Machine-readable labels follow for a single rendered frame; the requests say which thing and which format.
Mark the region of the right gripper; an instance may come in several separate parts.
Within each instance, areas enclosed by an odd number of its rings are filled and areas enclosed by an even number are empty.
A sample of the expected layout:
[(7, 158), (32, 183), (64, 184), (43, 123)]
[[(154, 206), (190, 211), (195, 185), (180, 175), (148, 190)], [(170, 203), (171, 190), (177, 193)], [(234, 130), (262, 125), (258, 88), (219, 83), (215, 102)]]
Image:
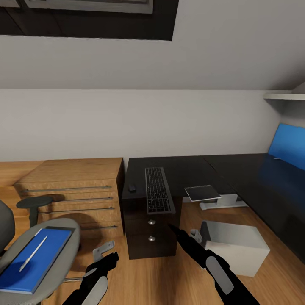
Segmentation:
[(196, 242), (193, 238), (191, 238), (185, 230), (180, 230), (178, 227), (173, 226), (172, 224), (168, 224), (171, 230), (176, 234), (177, 241), (182, 246), (182, 248), (192, 257), (194, 258), (194, 252), (197, 247), (200, 246), (198, 242)]

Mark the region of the pen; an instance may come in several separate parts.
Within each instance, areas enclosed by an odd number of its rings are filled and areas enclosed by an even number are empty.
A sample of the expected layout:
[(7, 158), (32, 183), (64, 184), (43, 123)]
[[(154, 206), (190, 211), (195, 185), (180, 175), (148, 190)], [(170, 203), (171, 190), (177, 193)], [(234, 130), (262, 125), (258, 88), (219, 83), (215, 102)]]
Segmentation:
[(19, 268), (19, 271), (21, 272), (22, 269), (30, 262), (31, 258), (34, 256), (36, 251), (39, 249), (39, 247), (42, 245), (42, 243), (47, 239), (47, 237), (39, 244), (37, 249), (32, 253), (32, 255), (24, 262), (24, 264)]

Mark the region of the keyboard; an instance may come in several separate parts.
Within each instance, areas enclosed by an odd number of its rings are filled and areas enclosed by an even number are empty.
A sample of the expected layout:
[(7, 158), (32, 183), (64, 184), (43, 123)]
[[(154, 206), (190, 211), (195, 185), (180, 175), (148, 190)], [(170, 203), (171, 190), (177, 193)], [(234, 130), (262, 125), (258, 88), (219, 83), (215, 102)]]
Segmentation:
[(145, 168), (147, 214), (175, 214), (163, 167)]

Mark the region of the mouse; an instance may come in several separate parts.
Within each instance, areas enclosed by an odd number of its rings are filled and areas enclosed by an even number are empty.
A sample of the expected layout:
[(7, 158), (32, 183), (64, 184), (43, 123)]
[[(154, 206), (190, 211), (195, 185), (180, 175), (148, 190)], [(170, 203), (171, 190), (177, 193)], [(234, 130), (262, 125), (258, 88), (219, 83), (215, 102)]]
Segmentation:
[(128, 190), (129, 191), (135, 191), (136, 190), (136, 185), (134, 183), (129, 183), (128, 184)]

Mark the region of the notebook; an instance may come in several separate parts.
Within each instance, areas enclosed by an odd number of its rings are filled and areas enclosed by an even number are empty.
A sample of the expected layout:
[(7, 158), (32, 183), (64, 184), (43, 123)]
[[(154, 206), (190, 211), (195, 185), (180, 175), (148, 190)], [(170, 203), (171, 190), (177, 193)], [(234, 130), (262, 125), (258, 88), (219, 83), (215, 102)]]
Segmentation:
[(185, 188), (185, 190), (192, 202), (216, 200), (218, 198), (221, 198), (221, 196), (215, 191), (215, 189), (211, 185), (188, 187)]

